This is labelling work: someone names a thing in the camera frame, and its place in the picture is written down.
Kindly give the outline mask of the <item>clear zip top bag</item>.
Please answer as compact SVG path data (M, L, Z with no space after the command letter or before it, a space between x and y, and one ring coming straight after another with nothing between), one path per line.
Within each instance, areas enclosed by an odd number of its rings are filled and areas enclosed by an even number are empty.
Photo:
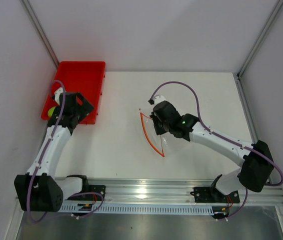
M139 108L141 132L147 145L161 158L175 157L190 146L190 142L183 138L176 138L166 132L162 126L155 126L155 117L150 108Z

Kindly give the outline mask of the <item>green apple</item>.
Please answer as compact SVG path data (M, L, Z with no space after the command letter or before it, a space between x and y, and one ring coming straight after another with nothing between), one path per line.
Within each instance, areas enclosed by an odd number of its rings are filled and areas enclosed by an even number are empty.
M49 118L51 118L51 117L53 116L53 113L54 113L54 110L55 110L55 109L56 109L56 107L53 106L53 107L51 107L51 108L48 110L47 116L48 116Z

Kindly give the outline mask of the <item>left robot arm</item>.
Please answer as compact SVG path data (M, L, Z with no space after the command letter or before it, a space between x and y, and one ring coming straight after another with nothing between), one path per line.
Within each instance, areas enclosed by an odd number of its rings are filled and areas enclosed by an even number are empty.
M71 175L62 183L55 181L56 169L62 151L77 125L94 107L79 92L59 95L56 106L47 122L46 136L31 167L18 174L14 187L23 211L58 212L64 200L73 195L85 200L90 195L87 177Z

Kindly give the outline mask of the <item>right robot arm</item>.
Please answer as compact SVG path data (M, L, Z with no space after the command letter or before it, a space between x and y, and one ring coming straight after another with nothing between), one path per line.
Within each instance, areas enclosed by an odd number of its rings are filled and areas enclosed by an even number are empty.
M221 202L230 193L241 189L256 193L263 190L274 169L272 160L265 160L271 156L265 142L245 144L212 129L207 130L198 117L189 113L180 115L165 99L154 102L150 117L157 135L170 133L177 139L203 145L237 165L236 170L217 176L211 184L209 194L214 201Z

